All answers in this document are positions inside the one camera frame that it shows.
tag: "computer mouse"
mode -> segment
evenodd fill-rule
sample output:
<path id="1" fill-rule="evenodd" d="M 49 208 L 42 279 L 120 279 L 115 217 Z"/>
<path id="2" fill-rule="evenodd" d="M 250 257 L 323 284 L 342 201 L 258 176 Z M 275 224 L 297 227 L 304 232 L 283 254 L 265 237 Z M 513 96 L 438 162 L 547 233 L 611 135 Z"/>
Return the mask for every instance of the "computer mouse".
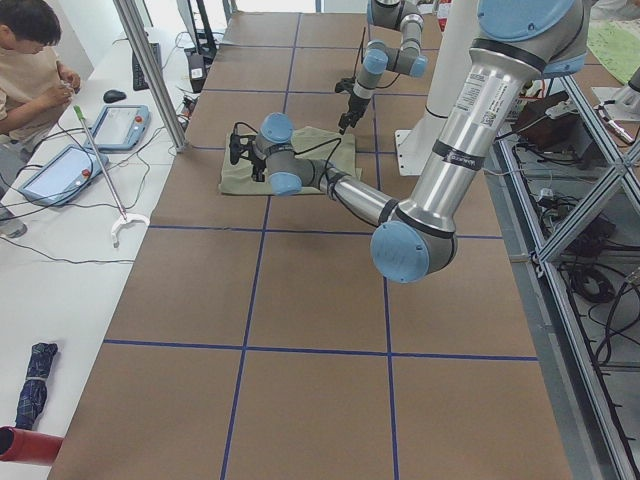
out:
<path id="1" fill-rule="evenodd" d="M 120 100 L 124 100 L 125 98 L 127 98 L 127 94 L 121 92 L 120 90 L 107 90 L 102 96 L 102 100 L 104 100 L 104 103 L 119 102 Z"/>

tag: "beige shirt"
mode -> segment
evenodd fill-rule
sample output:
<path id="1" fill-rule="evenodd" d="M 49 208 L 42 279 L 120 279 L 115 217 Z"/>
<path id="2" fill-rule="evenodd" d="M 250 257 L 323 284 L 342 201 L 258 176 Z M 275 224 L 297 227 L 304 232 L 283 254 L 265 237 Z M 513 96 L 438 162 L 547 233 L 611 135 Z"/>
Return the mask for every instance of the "beige shirt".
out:
<path id="1" fill-rule="evenodd" d="M 44 47 L 35 55 L 0 48 L 0 120 L 7 117 L 7 112 L 60 84 L 57 61 L 51 47 Z M 9 136 L 30 150 L 30 142 L 48 132 L 65 108 L 62 105 L 46 110 L 27 125 L 9 132 Z"/>

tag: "black keyboard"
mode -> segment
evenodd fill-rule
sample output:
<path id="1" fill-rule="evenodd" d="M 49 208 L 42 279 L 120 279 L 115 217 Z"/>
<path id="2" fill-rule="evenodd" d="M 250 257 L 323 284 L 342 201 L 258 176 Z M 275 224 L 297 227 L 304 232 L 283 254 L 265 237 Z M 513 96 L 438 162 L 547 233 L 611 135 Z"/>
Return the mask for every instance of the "black keyboard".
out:
<path id="1" fill-rule="evenodd" d="M 153 51 L 153 56 L 158 62 L 158 67 L 162 70 L 162 56 L 160 55 L 160 44 L 159 43 L 150 43 L 151 50 Z M 133 89 L 134 90 L 146 90 L 149 88 L 149 84 L 144 78 L 144 72 L 142 71 L 142 66 L 138 59 L 136 58 L 136 54 L 131 54 L 131 69 L 133 73 Z"/>

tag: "umbrella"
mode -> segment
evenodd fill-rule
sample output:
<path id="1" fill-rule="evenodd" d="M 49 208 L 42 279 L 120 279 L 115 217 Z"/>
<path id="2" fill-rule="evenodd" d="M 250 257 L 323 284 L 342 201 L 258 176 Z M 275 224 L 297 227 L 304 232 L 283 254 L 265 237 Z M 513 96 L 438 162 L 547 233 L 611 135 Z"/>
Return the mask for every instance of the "umbrella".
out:
<path id="1" fill-rule="evenodd" d="M 55 343 L 38 343 L 31 347 L 31 359 L 27 367 L 27 377 L 20 392 L 16 428 L 31 430 L 36 418 L 47 401 L 46 380 L 51 370 L 51 362 L 58 352 Z"/>

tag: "blue tablet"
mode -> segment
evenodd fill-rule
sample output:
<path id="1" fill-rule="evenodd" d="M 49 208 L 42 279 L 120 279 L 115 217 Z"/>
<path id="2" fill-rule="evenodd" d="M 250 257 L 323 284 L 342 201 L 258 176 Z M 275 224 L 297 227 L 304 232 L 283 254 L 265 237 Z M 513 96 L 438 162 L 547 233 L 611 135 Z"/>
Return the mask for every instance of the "blue tablet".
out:
<path id="1" fill-rule="evenodd" d="M 127 152 L 140 141 L 149 124 L 145 105 L 106 105 L 91 127 L 93 140 L 101 152 Z M 85 148 L 91 148 L 85 142 Z"/>
<path id="2" fill-rule="evenodd" d="M 105 155 L 100 158 L 105 165 L 109 162 Z M 36 205 L 63 205 L 84 190 L 100 172 L 102 167 L 92 150 L 68 145 L 19 187 L 18 192 Z"/>

